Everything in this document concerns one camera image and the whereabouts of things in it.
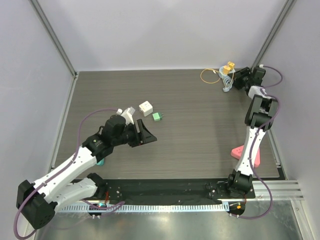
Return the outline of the green cube plug adapter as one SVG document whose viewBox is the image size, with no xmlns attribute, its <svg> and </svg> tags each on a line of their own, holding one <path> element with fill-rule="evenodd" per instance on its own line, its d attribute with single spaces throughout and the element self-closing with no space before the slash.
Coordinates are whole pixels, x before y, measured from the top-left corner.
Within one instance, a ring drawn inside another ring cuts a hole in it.
<svg viewBox="0 0 320 240">
<path fill-rule="evenodd" d="M 160 112 L 155 112 L 152 114 L 152 118 L 154 122 L 159 122 L 163 119 L 163 114 Z"/>
</svg>

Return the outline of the white cube plug adapter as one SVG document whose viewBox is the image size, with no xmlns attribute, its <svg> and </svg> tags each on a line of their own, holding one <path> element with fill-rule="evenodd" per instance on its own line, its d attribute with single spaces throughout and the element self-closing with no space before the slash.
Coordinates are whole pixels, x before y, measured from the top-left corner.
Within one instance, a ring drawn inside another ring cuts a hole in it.
<svg viewBox="0 0 320 240">
<path fill-rule="evenodd" d="M 149 101 L 145 101 L 141 103 L 139 106 L 139 111 L 144 117 L 147 117 L 148 115 L 153 113 L 153 106 L 150 104 Z"/>
</svg>

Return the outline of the teal triangular power socket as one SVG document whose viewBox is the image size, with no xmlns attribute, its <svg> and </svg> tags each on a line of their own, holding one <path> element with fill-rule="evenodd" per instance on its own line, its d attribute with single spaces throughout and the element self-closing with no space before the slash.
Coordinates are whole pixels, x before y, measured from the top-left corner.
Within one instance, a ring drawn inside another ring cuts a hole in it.
<svg viewBox="0 0 320 240">
<path fill-rule="evenodd" d="M 96 163 L 97 166 L 103 166 L 105 163 L 105 159 L 101 159 L 99 162 Z"/>
</svg>

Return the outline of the pink triangular power socket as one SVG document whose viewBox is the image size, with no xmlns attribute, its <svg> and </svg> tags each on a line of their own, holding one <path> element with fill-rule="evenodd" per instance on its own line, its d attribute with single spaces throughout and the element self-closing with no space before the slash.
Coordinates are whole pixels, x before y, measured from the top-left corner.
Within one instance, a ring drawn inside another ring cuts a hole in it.
<svg viewBox="0 0 320 240">
<path fill-rule="evenodd" d="M 242 156 L 243 149 L 244 149 L 244 145 L 233 148 L 230 152 L 230 155 L 232 157 L 234 157 L 235 159 L 239 160 Z M 255 161 L 254 161 L 254 167 L 258 168 L 260 166 L 260 163 L 261 163 L 260 149 L 258 149 L 256 157 L 255 157 Z"/>
</svg>

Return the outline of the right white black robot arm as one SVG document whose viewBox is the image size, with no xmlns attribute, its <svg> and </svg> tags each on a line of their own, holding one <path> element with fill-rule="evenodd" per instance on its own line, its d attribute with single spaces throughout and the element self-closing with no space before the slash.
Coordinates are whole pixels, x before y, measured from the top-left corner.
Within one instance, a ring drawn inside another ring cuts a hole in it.
<svg viewBox="0 0 320 240">
<path fill-rule="evenodd" d="M 262 85 L 268 67 L 260 64 L 253 68 L 244 68 L 235 73 L 236 85 L 244 89 L 251 103 L 245 116 L 246 137 L 240 159 L 225 185 L 226 194 L 231 198 L 245 196 L 252 189 L 253 177 L 256 177 L 255 160 L 261 141 L 272 127 L 279 113 L 280 103 L 275 96 L 267 94 Z"/>
</svg>

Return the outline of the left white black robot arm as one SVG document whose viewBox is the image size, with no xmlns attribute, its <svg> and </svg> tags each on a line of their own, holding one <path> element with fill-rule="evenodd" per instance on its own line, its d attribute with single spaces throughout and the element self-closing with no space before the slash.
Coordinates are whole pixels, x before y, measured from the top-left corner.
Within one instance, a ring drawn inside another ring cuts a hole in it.
<svg viewBox="0 0 320 240">
<path fill-rule="evenodd" d="M 106 195 L 103 180 L 97 174 L 90 174 L 73 186 L 68 184 L 82 172 L 93 167 L 113 153 L 115 147 L 129 145 L 138 147 L 157 141 L 145 127 L 143 121 L 133 121 L 132 115 L 112 115 L 97 133 L 89 136 L 75 153 L 45 176 L 29 182 L 24 180 L 17 189 L 15 219 L 23 215 L 35 229 L 41 229 L 63 207 L 93 197 L 100 200 Z"/>
</svg>

